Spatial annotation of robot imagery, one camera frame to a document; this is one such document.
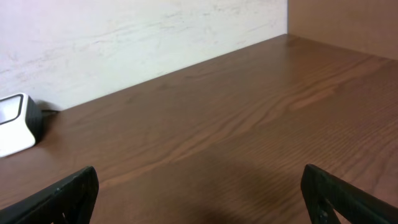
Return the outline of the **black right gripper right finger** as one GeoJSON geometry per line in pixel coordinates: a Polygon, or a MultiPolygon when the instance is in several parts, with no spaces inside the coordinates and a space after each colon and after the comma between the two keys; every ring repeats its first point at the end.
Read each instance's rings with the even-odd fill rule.
{"type": "Polygon", "coordinates": [[[361,189],[307,164],[301,191],[312,224],[339,223],[339,213],[350,223],[397,223],[397,208],[361,189]]]}

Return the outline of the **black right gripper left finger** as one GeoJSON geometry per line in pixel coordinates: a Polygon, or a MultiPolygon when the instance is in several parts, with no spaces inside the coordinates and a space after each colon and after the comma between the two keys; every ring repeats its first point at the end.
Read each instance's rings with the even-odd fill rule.
{"type": "Polygon", "coordinates": [[[85,167],[1,210],[1,223],[89,223],[99,192],[95,168],[85,167]]]}

